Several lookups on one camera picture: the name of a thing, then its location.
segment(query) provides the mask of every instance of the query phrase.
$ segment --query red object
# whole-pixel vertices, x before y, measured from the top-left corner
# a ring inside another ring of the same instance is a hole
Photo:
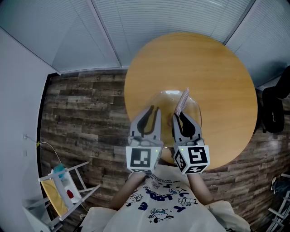
[[[67,191],[67,194],[68,194],[68,197],[70,198],[70,199],[72,199],[73,198],[73,193],[71,192],[71,191]]]

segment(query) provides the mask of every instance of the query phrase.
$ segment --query black chair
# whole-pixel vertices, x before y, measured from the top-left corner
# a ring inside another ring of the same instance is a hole
[[[284,70],[276,86],[266,88],[262,93],[262,121],[270,133],[281,132],[284,129],[284,114],[290,115],[290,111],[284,111],[280,99],[286,98],[289,93],[290,66]]]

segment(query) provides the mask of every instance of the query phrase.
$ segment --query table top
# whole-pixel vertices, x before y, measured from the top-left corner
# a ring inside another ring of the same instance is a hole
[[[125,104],[132,121],[163,90],[182,90],[199,104],[202,135],[214,169],[246,147],[257,119],[256,92],[239,58],[200,34],[172,33],[146,44],[131,62]],[[168,151],[164,160],[172,162]]]

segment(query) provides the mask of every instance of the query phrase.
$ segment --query clear glass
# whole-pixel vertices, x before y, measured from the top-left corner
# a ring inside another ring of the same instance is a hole
[[[149,101],[149,106],[153,105],[154,110],[159,107],[161,110],[161,140],[164,142],[165,148],[171,148],[174,143],[172,136],[172,115],[180,100],[183,91],[179,90],[165,90],[158,93]],[[191,116],[199,125],[202,126],[201,112],[198,103],[192,98],[188,97],[186,100],[186,107],[184,113]],[[153,122],[154,114],[149,118],[145,131],[149,131]]]

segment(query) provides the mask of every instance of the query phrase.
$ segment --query wooden floor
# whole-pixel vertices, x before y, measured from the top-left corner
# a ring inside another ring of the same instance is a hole
[[[106,207],[125,182],[125,146],[130,121],[124,103],[125,72],[83,72],[53,77],[48,87],[41,122],[41,141],[48,142],[61,162],[80,169],[87,187],[102,186],[83,204],[89,209]],[[290,110],[290,99],[284,100]],[[265,231],[278,208],[277,197],[270,191],[271,180],[289,169],[290,118],[279,134],[253,135],[244,151],[229,164],[202,174],[216,200],[226,200],[246,219],[253,231]],[[59,161],[53,150],[41,145],[42,175],[50,173]],[[62,231],[73,231],[80,222],[79,207],[65,221]]]

